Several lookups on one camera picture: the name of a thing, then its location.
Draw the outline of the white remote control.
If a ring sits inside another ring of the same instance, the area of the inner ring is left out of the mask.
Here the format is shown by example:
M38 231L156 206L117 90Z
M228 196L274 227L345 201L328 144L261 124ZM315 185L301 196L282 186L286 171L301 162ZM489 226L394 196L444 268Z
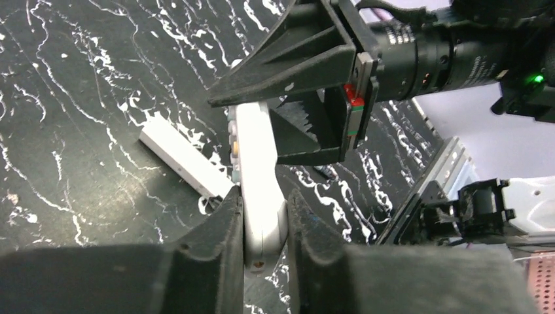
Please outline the white remote control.
M269 276L288 234L287 202L276 176L276 141L265 101L228 108L231 179L243 200L244 265L248 275Z

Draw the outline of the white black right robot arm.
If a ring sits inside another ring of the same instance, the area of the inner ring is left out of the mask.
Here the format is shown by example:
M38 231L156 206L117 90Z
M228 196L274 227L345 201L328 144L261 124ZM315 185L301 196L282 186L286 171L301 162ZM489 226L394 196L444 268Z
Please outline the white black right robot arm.
M276 165L344 161L380 103L489 84L501 89L493 112L554 121L553 1L293 1L207 97L229 110L247 244L287 235Z

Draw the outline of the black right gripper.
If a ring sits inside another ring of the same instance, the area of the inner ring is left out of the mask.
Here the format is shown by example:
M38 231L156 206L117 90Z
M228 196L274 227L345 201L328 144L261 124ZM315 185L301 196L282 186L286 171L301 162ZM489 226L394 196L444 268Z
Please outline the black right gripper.
M284 96L268 103L277 163L321 166L343 162L358 146L376 102L491 84L511 56L508 31L367 24L351 1L293 1L258 47L208 90L207 102Z

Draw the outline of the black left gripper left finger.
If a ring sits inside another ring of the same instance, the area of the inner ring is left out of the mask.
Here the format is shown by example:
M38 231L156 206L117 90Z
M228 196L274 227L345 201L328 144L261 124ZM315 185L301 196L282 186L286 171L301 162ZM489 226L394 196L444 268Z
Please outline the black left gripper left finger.
M234 187L173 243L3 255L1 312L241 313L243 274L243 202Z

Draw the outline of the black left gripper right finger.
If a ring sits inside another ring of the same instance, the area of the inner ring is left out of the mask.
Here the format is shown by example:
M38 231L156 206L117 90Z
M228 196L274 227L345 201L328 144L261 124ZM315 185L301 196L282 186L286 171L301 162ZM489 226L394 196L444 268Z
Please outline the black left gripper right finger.
M294 190L292 313L536 313L521 268L489 250L347 243Z

